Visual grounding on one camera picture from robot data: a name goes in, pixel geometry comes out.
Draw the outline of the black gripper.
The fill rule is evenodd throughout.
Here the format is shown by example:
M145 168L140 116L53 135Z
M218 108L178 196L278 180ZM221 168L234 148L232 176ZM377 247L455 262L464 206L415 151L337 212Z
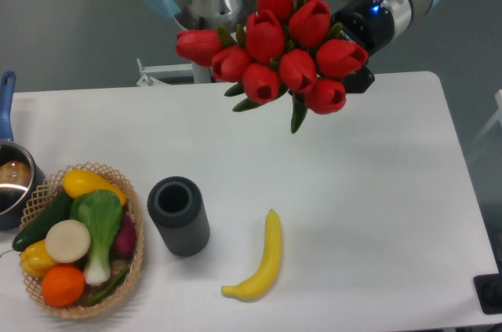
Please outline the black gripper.
M352 0L332 15L340 37L358 43L370 56L395 40L413 22L412 0ZM367 67L347 75L346 93L364 93L375 81Z

